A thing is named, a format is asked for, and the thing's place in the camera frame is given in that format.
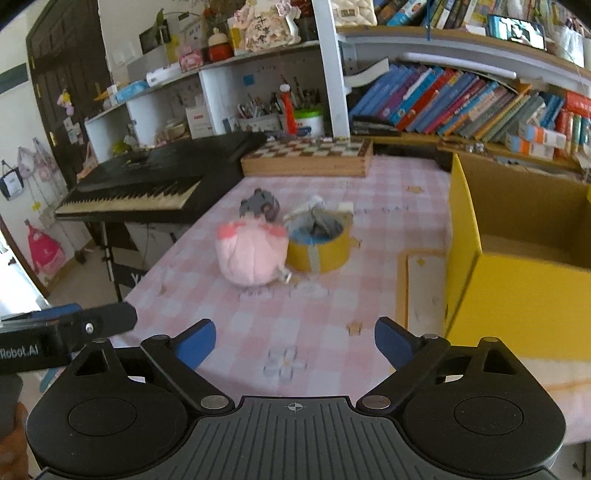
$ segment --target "pink plush toy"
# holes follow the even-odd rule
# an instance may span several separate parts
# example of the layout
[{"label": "pink plush toy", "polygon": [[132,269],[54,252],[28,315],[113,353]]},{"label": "pink plush toy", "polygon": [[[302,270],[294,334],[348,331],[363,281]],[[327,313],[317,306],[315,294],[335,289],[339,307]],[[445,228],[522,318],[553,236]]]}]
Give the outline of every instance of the pink plush toy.
[{"label": "pink plush toy", "polygon": [[287,230],[247,215],[217,229],[216,252],[222,274],[241,287],[258,287],[282,276]]}]

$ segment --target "black circular pad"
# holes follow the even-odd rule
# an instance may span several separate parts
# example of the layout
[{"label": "black circular pad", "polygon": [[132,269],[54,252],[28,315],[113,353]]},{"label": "black circular pad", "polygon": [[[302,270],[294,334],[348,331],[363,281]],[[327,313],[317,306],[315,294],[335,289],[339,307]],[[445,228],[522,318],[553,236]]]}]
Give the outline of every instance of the black circular pad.
[{"label": "black circular pad", "polygon": [[505,435],[523,422],[517,405],[497,397],[468,398],[456,406],[454,416],[466,430],[480,435]]},{"label": "black circular pad", "polygon": [[174,395],[101,377],[77,377],[75,388],[49,389],[31,412],[27,437],[40,465],[70,478],[132,475],[180,441],[187,411]]},{"label": "black circular pad", "polygon": [[541,468],[561,445],[565,423],[541,386],[499,375],[464,378],[416,393],[402,429],[424,456],[468,476],[517,478]]}]

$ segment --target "pen holder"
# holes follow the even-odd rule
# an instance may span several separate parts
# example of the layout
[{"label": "pen holder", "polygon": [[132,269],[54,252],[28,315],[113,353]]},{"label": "pen holder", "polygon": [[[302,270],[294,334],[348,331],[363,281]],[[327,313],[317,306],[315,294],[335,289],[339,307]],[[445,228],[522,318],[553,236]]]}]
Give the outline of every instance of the pen holder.
[{"label": "pen holder", "polygon": [[281,130],[279,116],[276,113],[255,118],[239,118],[238,125],[245,132],[268,132]]}]

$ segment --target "cardboard box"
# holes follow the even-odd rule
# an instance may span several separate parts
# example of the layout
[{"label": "cardboard box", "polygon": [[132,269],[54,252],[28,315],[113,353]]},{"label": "cardboard box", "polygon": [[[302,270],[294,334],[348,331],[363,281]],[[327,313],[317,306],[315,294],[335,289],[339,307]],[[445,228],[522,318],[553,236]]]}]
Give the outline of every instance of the cardboard box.
[{"label": "cardboard box", "polygon": [[535,125],[520,124],[518,135],[528,142],[556,148],[566,147],[566,135]]},{"label": "cardboard box", "polygon": [[591,361],[591,190],[454,155],[444,331],[517,355]]},{"label": "cardboard box", "polygon": [[211,137],[213,135],[213,128],[209,121],[207,107],[203,105],[187,108],[186,112],[191,138]]},{"label": "cardboard box", "polygon": [[512,152],[543,158],[544,160],[552,160],[554,158],[554,147],[531,143],[515,135],[507,135],[505,145]]}]

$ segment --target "white wall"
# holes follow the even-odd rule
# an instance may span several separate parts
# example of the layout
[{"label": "white wall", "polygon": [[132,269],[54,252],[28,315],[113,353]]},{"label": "white wall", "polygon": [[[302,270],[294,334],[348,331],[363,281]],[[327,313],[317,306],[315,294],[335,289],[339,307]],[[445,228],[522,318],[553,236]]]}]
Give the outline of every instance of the white wall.
[{"label": "white wall", "polygon": [[[18,18],[14,19],[9,26],[0,31],[0,45],[2,45],[2,50],[0,50],[0,72],[27,62],[25,38],[46,2],[47,0],[36,2]],[[33,137],[37,137],[44,143],[49,151],[47,137],[41,123],[30,81],[0,95],[0,112],[2,112],[2,115],[0,115],[0,159],[6,160],[11,166],[16,166],[18,147],[27,147],[32,150]],[[59,182],[63,184],[61,175],[58,173],[56,176],[59,177]],[[33,192],[35,199],[42,206],[45,206],[40,193],[36,191],[37,186],[35,183],[30,182],[30,185],[31,188],[29,189],[25,184],[25,191],[13,200],[7,201],[0,195],[0,215],[2,215],[12,237],[29,263],[31,263],[31,254],[27,241],[28,228],[24,220],[29,219],[34,226],[41,227],[38,212],[34,212],[32,209],[34,201],[31,192]],[[40,185],[46,198],[52,201],[53,191],[49,184],[40,182]],[[75,249],[81,248],[90,241],[90,235],[82,223],[63,222],[62,225],[74,246],[70,244],[58,225],[54,225],[48,233],[59,241],[64,248],[66,258],[69,260],[73,257]],[[44,282],[48,280],[43,275],[40,278]]]},{"label": "white wall", "polygon": [[161,8],[167,12],[192,12],[201,14],[202,0],[98,0],[100,24],[105,41],[105,51],[109,70],[114,79],[126,78],[126,67],[115,68],[113,52],[122,44],[131,42],[139,57],[142,49],[139,34],[154,24],[156,14]]}]

